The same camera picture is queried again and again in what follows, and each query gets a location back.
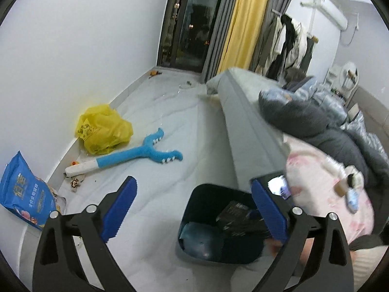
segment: white ribbed fabric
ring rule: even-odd
[[[354,291],[358,291],[381,262],[388,246],[378,246],[372,249],[361,249],[355,252],[353,262]]]

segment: silver screw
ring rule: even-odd
[[[329,218],[331,218],[333,221],[336,221],[338,219],[338,216],[335,213],[330,213]]]
[[[303,214],[303,210],[297,206],[295,206],[293,209],[292,209],[292,212],[296,215],[301,215]]]
[[[89,205],[89,206],[87,206],[86,211],[87,211],[88,213],[94,213],[94,212],[97,211],[97,206],[95,206],[94,204]]]
[[[53,212],[50,213],[50,218],[57,218],[58,215],[59,213],[56,210],[54,210]]]

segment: pink floral cloth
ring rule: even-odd
[[[374,226],[374,211],[365,190],[359,195],[359,210],[352,214],[345,197],[339,197],[334,185],[339,178],[333,176],[322,163],[327,155],[317,148],[289,135],[284,141],[290,146],[286,176],[296,205],[313,216],[327,216],[335,212],[343,226],[347,242],[370,235]]]

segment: blue bag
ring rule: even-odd
[[[64,213],[65,199],[32,174],[19,151],[6,166],[1,178],[0,204],[42,230],[50,212],[58,210]]]

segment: gray bed sheet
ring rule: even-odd
[[[278,87],[270,79],[230,68],[207,82],[207,94],[218,94],[226,119],[238,188],[251,192],[250,180],[285,170],[289,150],[281,131],[260,115],[258,94]]]

